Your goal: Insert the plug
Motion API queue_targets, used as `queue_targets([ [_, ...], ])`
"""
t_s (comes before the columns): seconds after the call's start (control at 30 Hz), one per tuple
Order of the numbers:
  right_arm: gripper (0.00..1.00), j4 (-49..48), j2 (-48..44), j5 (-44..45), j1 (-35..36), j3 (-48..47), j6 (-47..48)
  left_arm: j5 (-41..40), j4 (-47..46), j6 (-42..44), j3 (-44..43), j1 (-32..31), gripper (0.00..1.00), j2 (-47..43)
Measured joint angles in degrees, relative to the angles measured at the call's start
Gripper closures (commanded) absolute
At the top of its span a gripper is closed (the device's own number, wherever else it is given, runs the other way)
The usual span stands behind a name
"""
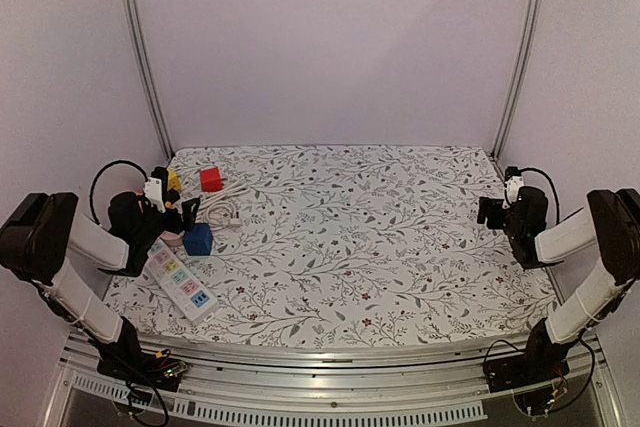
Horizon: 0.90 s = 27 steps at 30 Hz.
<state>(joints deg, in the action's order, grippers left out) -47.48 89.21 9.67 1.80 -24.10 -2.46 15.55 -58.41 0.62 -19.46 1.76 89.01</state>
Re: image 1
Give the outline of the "yellow cube socket adapter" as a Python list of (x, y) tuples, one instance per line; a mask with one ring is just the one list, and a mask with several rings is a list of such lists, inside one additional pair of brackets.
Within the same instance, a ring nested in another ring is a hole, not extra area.
[(182, 191), (182, 185), (178, 175), (172, 169), (168, 169), (167, 174), (167, 190), (175, 190), (180, 193)]

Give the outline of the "blue cube socket adapter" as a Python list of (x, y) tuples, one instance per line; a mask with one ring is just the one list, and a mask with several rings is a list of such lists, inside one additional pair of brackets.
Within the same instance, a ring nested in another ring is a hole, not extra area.
[(185, 232), (183, 246), (189, 256), (209, 256), (213, 247), (213, 234), (207, 223), (196, 223), (191, 231)]

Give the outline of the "red cube socket adapter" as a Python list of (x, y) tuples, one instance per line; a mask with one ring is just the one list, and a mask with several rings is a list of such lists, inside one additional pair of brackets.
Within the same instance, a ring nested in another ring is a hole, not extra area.
[(219, 192), (224, 189), (224, 181), (218, 168), (201, 170), (199, 173), (201, 190), (203, 192)]

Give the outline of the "white multicolour power strip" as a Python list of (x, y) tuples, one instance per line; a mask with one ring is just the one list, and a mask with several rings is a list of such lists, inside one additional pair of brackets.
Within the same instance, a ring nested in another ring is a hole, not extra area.
[(145, 270), (192, 325), (214, 318), (219, 307), (215, 296), (162, 239), (151, 245)]

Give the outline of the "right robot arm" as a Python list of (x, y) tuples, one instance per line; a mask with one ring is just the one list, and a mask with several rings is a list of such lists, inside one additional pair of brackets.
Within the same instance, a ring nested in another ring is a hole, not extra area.
[(483, 197), (477, 221), (502, 231), (525, 270), (577, 268), (574, 289), (530, 330), (522, 352), (486, 359), (490, 391), (549, 381), (567, 373), (567, 356), (588, 329), (614, 312), (639, 279), (639, 194), (592, 190), (576, 213), (550, 227), (542, 190), (521, 186), (508, 200)]

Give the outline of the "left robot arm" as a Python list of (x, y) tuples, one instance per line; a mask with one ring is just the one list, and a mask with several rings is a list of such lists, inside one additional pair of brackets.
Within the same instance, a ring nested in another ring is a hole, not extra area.
[(143, 196), (124, 192), (111, 200), (111, 227), (104, 229), (79, 211), (74, 193), (31, 193), (1, 227), (1, 265), (88, 336), (100, 355), (99, 373), (175, 392), (186, 364), (168, 350), (143, 352), (136, 328), (97, 296), (69, 255), (83, 256), (107, 274), (138, 277), (152, 245), (165, 232), (192, 230), (199, 207), (192, 199), (179, 209), (160, 210)]

